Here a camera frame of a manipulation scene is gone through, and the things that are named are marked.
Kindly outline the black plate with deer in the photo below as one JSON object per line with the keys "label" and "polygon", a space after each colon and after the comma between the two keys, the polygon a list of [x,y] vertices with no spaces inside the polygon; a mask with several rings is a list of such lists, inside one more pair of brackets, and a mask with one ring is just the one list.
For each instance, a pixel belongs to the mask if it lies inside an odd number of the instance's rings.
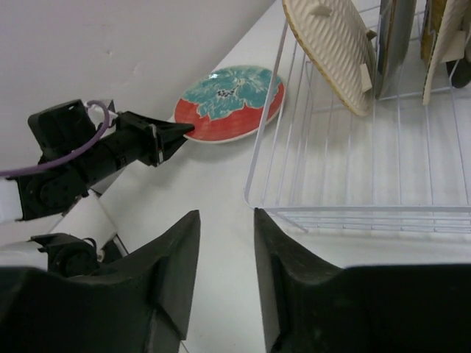
{"label": "black plate with deer", "polygon": [[380,2],[378,72],[375,97],[385,96],[395,83],[397,72],[408,51],[417,2],[391,0]]}

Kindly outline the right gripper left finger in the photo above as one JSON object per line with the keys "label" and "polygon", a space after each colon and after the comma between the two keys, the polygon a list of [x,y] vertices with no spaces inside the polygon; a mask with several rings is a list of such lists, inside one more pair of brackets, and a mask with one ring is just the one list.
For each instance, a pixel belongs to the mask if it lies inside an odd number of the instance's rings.
{"label": "right gripper left finger", "polygon": [[200,214],[127,255],[37,235],[1,249],[3,352],[178,352],[187,338]]}

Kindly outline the square woven bamboo tray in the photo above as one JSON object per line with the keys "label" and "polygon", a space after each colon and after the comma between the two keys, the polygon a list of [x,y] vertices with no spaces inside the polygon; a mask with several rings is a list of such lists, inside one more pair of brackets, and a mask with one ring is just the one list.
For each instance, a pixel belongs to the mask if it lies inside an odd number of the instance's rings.
{"label": "square woven bamboo tray", "polygon": [[342,104],[353,114],[372,111],[376,56],[373,32],[350,0],[283,1],[290,29]]}

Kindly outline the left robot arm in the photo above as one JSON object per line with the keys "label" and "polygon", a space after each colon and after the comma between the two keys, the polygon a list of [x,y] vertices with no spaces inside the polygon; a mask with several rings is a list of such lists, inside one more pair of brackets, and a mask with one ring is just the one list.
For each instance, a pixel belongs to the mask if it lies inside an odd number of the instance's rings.
{"label": "left robot arm", "polygon": [[129,164],[158,167],[169,160],[194,130],[80,99],[35,113],[28,124],[42,155],[33,166],[1,172],[3,224],[65,213]]}

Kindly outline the dark rimmed cream plate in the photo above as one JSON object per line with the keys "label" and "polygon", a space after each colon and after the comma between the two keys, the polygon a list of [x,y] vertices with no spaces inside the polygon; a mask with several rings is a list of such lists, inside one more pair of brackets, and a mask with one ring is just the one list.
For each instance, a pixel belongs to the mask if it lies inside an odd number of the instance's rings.
{"label": "dark rimmed cream plate", "polygon": [[460,30],[453,38],[443,61],[454,88],[464,88],[470,83],[470,30]]}

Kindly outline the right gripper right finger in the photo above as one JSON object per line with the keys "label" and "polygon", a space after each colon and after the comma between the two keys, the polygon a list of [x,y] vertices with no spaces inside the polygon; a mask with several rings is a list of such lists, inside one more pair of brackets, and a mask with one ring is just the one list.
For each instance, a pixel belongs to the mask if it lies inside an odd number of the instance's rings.
{"label": "right gripper right finger", "polygon": [[268,352],[468,352],[470,266],[339,268],[254,211]]}

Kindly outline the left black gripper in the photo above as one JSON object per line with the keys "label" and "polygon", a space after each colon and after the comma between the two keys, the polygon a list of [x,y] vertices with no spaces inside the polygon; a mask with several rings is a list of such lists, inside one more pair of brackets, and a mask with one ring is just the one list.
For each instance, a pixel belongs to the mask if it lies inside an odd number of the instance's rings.
{"label": "left black gripper", "polygon": [[105,162],[119,171],[132,162],[157,167],[169,160],[187,141],[195,126],[187,123],[157,121],[132,113],[119,112],[114,119],[115,131],[100,140],[105,147]]}

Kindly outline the colourful red teal plate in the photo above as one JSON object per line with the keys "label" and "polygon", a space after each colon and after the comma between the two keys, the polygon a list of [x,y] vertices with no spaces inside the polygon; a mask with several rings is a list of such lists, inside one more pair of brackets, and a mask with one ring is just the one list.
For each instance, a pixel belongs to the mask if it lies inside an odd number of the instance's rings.
{"label": "colourful red teal plate", "polygon": [[188,87],[174,121],[192,124],[185,136],[199,143],[228,143],[258,131],[272,71],[258,65],[220,68]]}

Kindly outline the yellow fan-shaped bamboo plate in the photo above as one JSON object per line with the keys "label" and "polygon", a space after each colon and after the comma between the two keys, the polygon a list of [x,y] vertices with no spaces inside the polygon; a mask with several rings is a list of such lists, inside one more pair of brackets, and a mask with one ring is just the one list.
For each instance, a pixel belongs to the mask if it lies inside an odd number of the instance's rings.
{"label": "yellow fan-shaped bamboo plate", "polygon": [[461,28],[470,1],[426,1],[421,59],[426,67],[422,104],[429,104],[433,78],[442,63],[464,58],[467,31]]}

